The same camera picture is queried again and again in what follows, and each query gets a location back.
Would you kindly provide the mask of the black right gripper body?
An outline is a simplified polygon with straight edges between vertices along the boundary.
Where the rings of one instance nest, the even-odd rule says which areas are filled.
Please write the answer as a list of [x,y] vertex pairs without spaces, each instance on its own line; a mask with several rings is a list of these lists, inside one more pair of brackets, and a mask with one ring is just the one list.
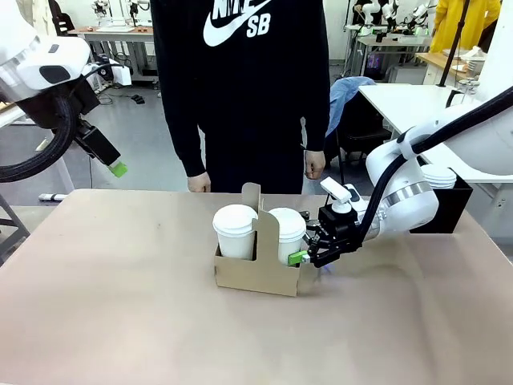
[[319,248],[352,253],[362,246],[357,212],[336,213],[332,205],[319,208]]

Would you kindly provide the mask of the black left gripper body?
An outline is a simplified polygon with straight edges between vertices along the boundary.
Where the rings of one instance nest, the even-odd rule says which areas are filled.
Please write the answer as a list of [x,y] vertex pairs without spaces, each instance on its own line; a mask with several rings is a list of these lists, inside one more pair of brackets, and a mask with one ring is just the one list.
[[95,125],[90,124],[84,118],[100,105],[97,95],[87,81],[77,84],[77,88],[73,92],[73,102],[76,103],[79,111],[75,142],[91,158],[98,159],[104,165],[113,165],[119,160],[121,154]]

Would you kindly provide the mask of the person's left hand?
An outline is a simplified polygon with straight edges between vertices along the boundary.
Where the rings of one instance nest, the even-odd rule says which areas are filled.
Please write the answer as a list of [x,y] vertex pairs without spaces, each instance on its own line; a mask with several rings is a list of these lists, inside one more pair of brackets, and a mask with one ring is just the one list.
[[323,151],[314,152],[305,150],[305,176],[309,180],[318,180],[325,168],[325,154]]

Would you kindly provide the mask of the person's right hand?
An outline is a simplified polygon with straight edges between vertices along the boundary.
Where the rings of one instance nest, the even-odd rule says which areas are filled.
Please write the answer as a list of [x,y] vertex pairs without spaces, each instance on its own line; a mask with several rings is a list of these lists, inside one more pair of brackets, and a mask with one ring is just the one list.
[[210,193],[211,186],[212,182],[207,172],[188,178],[188,190],[191,193]]

